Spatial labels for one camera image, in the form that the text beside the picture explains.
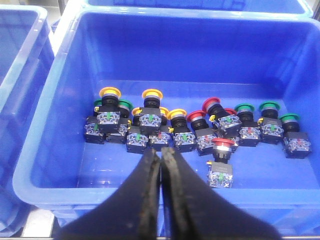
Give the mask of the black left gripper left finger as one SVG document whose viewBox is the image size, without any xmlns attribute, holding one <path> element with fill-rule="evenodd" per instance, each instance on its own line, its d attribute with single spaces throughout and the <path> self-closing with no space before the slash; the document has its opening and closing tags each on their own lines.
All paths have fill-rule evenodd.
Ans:
<svg viewBox="0 0 320 240">
<path fill-rule="evenodd" d="M 58 240 L 155 240 L 160 158 L 147 150 L 123 184 L 95 209 L 64 226 Z"/>
</svg>

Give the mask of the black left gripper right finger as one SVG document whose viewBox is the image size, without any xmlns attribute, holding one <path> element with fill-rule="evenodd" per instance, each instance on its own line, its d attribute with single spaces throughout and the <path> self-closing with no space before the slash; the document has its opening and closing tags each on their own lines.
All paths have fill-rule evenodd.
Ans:
<svg viewBox="0 0 320 240">
<path fill-rule="evenodd" d="M 172 240 L 280 240 L 267 222 L 237 208 L 212 190 L 182 154 L 161 150 L 166 234 Z"/>
</svg>

